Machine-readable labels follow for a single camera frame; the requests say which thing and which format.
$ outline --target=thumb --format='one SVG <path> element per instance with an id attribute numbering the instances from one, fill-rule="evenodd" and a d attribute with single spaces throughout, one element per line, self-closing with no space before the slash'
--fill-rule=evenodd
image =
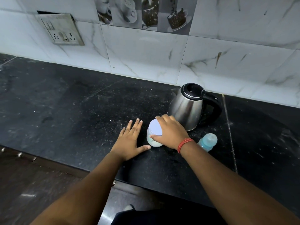
<path id="1" fill-rule="evenodd" d="M 161 143 L 161 136 L 158 135 L 150 135 L 150 138 L 152 138 L 154 141 Z"/>
<path id="2" fill-rule="evenodd" d="M 143 151 L 149 150 L 150 148 L 151 148 L 150 145 L 143 145 L 143 146 L 138 147 L 138 148 L 137 148 L 137 151 L 138 151 L 139 153 L 141 153 L 141 152 L 143 152 Z"/>

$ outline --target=person's left hand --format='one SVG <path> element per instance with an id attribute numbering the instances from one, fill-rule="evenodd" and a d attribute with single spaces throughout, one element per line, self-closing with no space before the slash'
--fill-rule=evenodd
<path id="1" fill-rule="evenodd" d="M 140 133 L 143 121 L 136 120 L 135 124 L 132 125 L 132 120 L 129 121 L 127 128 L 123 128 L 120 135 L 111 149 L 111 153 L 115 153 L 122 158 L 122 160 L 129 160 L 143 151 L 151 148 L 150 145 L 144 145 L 137 147 L 137 137 Z"/>

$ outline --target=person's right arm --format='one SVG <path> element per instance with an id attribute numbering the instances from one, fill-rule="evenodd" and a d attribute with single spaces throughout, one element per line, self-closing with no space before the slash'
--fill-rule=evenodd
<path id="1" fill-rule="evenodd" d="M 177 149 L 189 138 L 173 116 L 156 117 L 162 136 L 152 139 Z M 291 211 L 235 172 L 228 169 L 194 141 L 185 143 L 180 154 L 197 175 L 210 200 L 228 224 L 300 224 Z"/>

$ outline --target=forearm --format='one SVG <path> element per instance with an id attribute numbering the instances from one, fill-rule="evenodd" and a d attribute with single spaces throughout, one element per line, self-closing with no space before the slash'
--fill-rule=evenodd
<path id="1" fill-rule="evenodd" d="M 292 212 L 225 167 L 195 142 L 183 145 L 181 154 L 228 224 L 299 224 Z"/>
<path id="2" fill-rule="evenodd" d="M 107 154 L 92 172 L 51 204 L 32 225 L 97 224 L 122 162 L 116 154 Z"/>

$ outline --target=black kettle handle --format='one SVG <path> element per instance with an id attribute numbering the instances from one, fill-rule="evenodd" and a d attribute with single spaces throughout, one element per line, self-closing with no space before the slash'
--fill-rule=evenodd
<path id="1" fill-rule="evenodd" d="M 219 99 L 209 92 L 205 92 L 203 95 L 203 112 L 205 112 L 206 106 L 210 105 L 214 109 L 208 117 L 201 119 L 200 125 L 208 125 L 214 122 L 222 113 L 222 104 L 219 102 Z"/>

